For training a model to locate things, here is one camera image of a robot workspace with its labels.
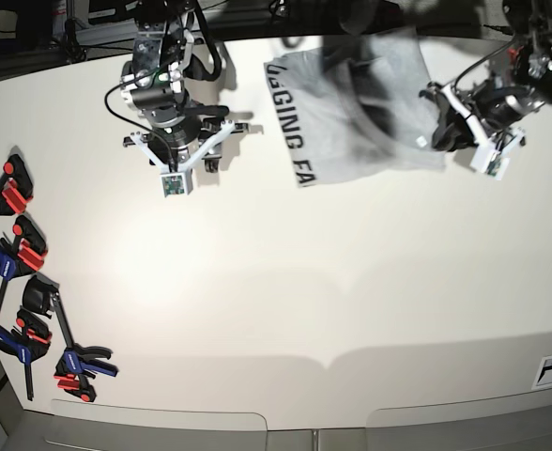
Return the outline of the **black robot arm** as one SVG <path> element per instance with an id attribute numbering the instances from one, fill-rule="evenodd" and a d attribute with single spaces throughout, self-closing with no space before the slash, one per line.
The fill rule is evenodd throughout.
<path id="1" fill-rule="evenodd" d="M 502 9 L 510 41 L 421 93 L 439 111 L 438 151 L 490 145 L 500 153 L 517 136 L 515 123 L 552 106 L 552 1 L 504 1 Z"/>
<path id="2" fill-rule="evenodd" d="M 197 1 L 139 1 L 133 17 L 131 60 L 110 91 L 148 125 L 124 145 L 140 147 L 153 164 L 174 173 L 179 151 L 217 132 L 229 114 L 226 106 L 195 101 L 185 87 L 188 80 L 216 82 L 222 58 Z"/>

